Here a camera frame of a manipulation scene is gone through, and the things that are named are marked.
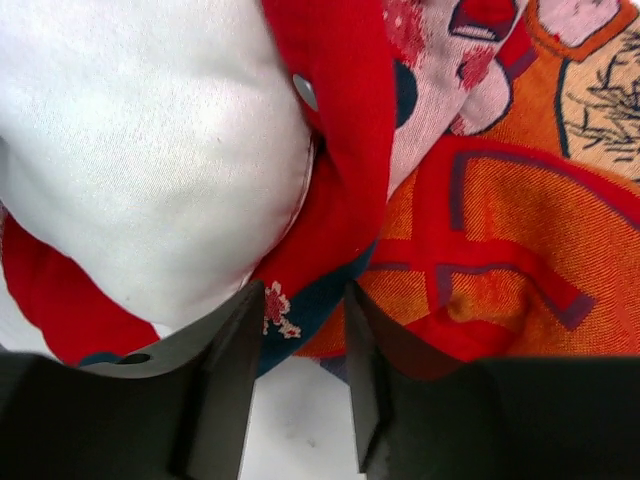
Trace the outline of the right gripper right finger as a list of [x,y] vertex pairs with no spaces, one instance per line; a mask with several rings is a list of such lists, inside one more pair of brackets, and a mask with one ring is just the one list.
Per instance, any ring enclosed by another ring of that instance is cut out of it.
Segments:
[[344,299],[360,471],[369,479],[635,479],[635,357],[464,363],[387,316],[357,285]]

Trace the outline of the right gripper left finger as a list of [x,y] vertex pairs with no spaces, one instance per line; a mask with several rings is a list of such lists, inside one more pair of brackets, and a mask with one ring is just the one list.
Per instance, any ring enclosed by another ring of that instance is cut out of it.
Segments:
[[1,356],[5,479],[234,479],[262,343],[264,287],[115,363]]

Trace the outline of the red pink patterned pillowcase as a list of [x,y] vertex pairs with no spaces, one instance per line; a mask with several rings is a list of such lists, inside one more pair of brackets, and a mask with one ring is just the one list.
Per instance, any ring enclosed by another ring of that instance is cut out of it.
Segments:
[[[638,352],[634,3],[256,2],[314,151],[242,286],[265,286],[261,372],[343,355],[350,281],[459,361]],[[187,326],[127,312],[2,200],[1,274],[9,349],[83,366]]]

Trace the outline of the white pillow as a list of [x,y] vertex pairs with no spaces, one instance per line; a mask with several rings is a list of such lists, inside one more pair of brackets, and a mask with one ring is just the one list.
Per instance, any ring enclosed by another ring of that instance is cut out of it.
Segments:
[[162,332],[242,287],[314,151],[256,1],[5,1],[1,200]]

